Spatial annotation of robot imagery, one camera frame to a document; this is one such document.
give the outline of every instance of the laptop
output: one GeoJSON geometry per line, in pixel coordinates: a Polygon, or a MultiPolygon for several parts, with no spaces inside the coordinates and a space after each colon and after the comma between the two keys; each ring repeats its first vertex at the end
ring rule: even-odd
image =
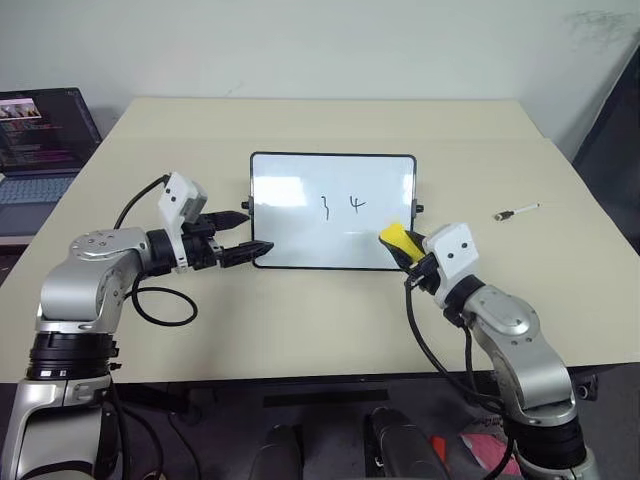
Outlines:
{"type": "Polygon", "coordinates": [[[0,92],[0,243],[37,233],[101,141],[77,88],[0,92]]]}

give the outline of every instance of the black cable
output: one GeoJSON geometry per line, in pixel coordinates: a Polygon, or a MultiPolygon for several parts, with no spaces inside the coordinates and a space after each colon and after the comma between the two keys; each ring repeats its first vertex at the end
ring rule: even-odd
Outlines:
{"type": "Polygon", "coordinates": [[[507,463],[509,463],[509,460],[511,460],[511,455],[513,455],[514,445],[515,445],[515,441],[513,437],[509,437],[507,439],[507,448],[504,451],[502,460],[500,460],[500,463],[496,465],[496,468],[491,470],[485,477],[482,478],[482,480],[494,480],[498,478],[498,475],[502,473],[502,470],[504,470],[504,468],[507,466],[507,463]]]}
{"type": "Polygon", "coordinates": [[[149,193],[151,190],[153,190],[155,187],[157,187],[161,183],[166,185],[166,183],[169,181],[169,178],[170,178],[170,175],[163,175],[161,177],[156,178],[153,182],[151,182],[149,185],[147,185],[142,190],[140,190],[135,195],[135,197],[129,200],[129,203],[125,205],[124,209],[118,216],[118,219],[116,220],[116,223],[113,226],[113,229],[117,230],[122,226],[122,222],[124,222],[124,218],[129,213],[129,210],[131,210],[131,208],[138,202],[138,200],[140,200],[142,197],[144,197],[147,193],[149,193]]]}
{"type": "Polygon", "coordinates": [[[469,381],[469,386],[474,392],[478,391],[478,387],[476,385],[476,379],[473,375],[473,356],[472,356],[472,346],[473,346],[473,338],[471,337],[471,330],[466,325],[462,326],[462,330],[464,331],[464,365],[467,370],[467,379],[469,381]]]}
{"type": "Polygon", "coordinates": [[[127,407],[122,407],[122,411],[125,414],[129,415],[131,418],[133,418],[140,425],[142,425],[142,428],[144,428],[149,434],[149,437],[151,437],[151,442],[153,443],[153,448],[156,451],[156,459],[157,459],[156,467],[154,470],[154,473],[155,473],[154,478],[156,480],[160,480],[160,475],[164,471],[164,452],[162,451],[162,444],[160,443],[160,438],[158,438],[158,434],[153,429],[151,424],[147,422],[147,420],[145,420],[144,417],[138,415],[136,412],[128,409],[127,407]]]}
{"type": "Polygon", "coordinates": [[[458,389],[460,392],[473,398],[486,410],[492,413],[503,414],[504,404],[501,398],[494,397],[493,395],[485,395],[482,393],[478,393],[470,389],[466,385],[459,382],[456,378],[454,378],[451,375],[451,373],[444,367],[444,365],[440,363],[438,358],[434,355],[434,353],[431,351],[427,343],[424,341],[424,338],[422,338],[420,329],[416,324],[416,319],[413,313],[413,300],[411,296],[412,290],[413,288],[415,288],[415,286],[412,286],[409,280],[407,280],[404,285],[405,285],[405,300],[406,300],[406,307],[407,307],[407,319],[409,320],[409,326],[411,327],[411,332],[413,333],[413,336],[415,337],[416,342],[418,342],[418,346],[420,347],[422,352],[426,355],[426,357],[429,359],[431,364],[436,368],[436,370],[438,370],[438,372],[440,372],[440,374],[442,374],[449,381],[449,383],[453,387],[458,389]]]}
{"type": "Polygon", "coordinates": [[[451,472],[449,471],[447,464],[440,458],[440,455],[436,454],[435,457],[437,458],[438,463],[442,467],[442,472],[444,473],[445,480],[453,480],[453,477],[451,476],[451,472]]]}
{"type": "Polygon", "coordinates": [[[131,444],[129,443],[129,430],[127,429],[127,422],[124,419],[124,410],[122,403],[120,403],[120,397],[116,390],[116,384],[111,378],[109,384],[109,393],[111,394],[111,401],[116,409],[118,415],[118,430],[120,431],[120,443],[122,447],[122,480],[131,479],[131,444]]]}
{"type": "MultiPolygon", "coordinates": [[[[168,383],[167,383],[167,392],[169,392],[169,384],[168,383]]],[[[169,421],[169,425],[171,425],[171,428],[173,429],[174,432],[176,432],[176,435],[178,435],[178,437],[182,441],[182,444],[184,445],[184,447],[189,451],[189,454],[191,455],[191,458],[193,458],[193,463],[194,463],[194,465],[196,467],[196,480],[202,480],[202,465],[200,465],[200,460],[198,460],[198,456],[196,455],[196,452],[193,449],[193,447],[189,444],[189,442],[187,441],[185,436],[182,434],[182,432],[180,432],[178,427],[173,422],[173,416],[174,415],[175,415],[174,412],[167,413],[167,420],[169,421]]]]}
{"type": "Polygon", "coordinates": [[[154,325],[159,325],[161,327],[181,327],[183,325],[187,325],[188,323],[193,322],[193,320],[198,316],[198,306],[196,302],[194,302],[189,296],[182,292],[178,292],[177,290],[172,290],[171,288],[165,287],[142,287],[140,288],[140,281],[144,278],[144,273],[140,272],[136,275],[135,280],[133,281],[133,285],[131,285],[131,291],[128,292],[124,298],[125,300],[131,297],[131,301],[133,302],[133,308],[135,308],[138,315],[144,318],[147,322],[153,323],[154,325]],[[193,313],[185,320],[181,320],[179,322],[165,322],[163,320],[158,320],[155,317],[152,317],[147,312],[144,311],[142,305],[140,305],[140,300],[138,298],[138,294],[141,292],[162,292],[162,293],[170,293],[171,295],[175,295],[176,297],[180,297],[185,300],[193,310],[193,313]]]}

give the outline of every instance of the table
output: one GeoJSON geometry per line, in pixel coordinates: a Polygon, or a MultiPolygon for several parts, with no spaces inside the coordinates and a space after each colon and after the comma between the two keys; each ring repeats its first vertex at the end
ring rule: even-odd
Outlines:
{"type": "MultiPolygon", "coordinates": [[[[468,222],[479,277],[525,298],[569,366],[640,360],[640,261],[570,163],[513,101],[135,100],[0,288],[0,381],[24,373],[47,272],[79,234],[110,228],[124,204],[177,170],[209,193],[205,211],[239,209],[257,150],[410,153],[418,162],[415,229],[468,222]],[[498,211],[540,202],[506,222],[498,211]]],[[[125,226],[159,228],[157,197],[125,226]]],[[[250,239],[249,224],[216,237],[250,239]]],[[[119,382],[429,372],[410,333],[399,272],[260,270],[243,265],[148,283],[190,295],[200,315],[161,328],[126,304],[116,339],[119,382]]],[[[182,318],[170,296],[152,314],[182,318]]],[[[414,294],[427,341],[462,370],[463,335],[414,294]]],[[[478,369],[488,358],[474,350],[478,369]]]]}

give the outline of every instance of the handwritten number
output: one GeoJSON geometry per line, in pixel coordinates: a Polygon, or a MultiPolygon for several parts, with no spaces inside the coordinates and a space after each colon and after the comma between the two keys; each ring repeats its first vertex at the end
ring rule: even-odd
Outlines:
{"type": "Polygon", "coordinates": [[[322,198],[322,203],[324,204],[324,208],[325,210],[327,210],[327,222],[329,221],[329,207],[327,207],[327,197],[325,197],[324,195],[322,195],[320,198],[322,198]]]}
{"type": "Polygon", "coordinates": [[[358,213],[358,207],[362,207],[367,204],[367,202],[358,203],[358,197],[354,199],[351,195],[349,195],[349,203],[356,209],[356,213],[358,213]]]}

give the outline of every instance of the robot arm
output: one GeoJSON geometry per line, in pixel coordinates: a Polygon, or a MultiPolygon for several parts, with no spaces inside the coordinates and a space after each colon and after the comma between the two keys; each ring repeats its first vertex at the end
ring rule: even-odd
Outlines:
{"type": "Polygon", "coordinates": [[[75,239],[67,259],[42,286],[36,339],[18,384],[2,453],[2,480],[106,478],[117,458],[111,387],[113,341],[127,292],[146,276],[188,267],[251,261],[273,244],[253,241],[224,249],[215,232],[248,217],[201,215],[206,194],[173,173],[159,202],[164,229],[99,230],[75,239]]]}
{"type": "Polygon", "coordinates": [[[504,403],[505,432],[527,478],[596,480],[585,447],[571,380],[524,300],[475,276],[478,252],[466,224],[425,238],[392,225],[380,235],[411,285],[434,296],[445,317],[466,325],[491,359],[504,403]]]}

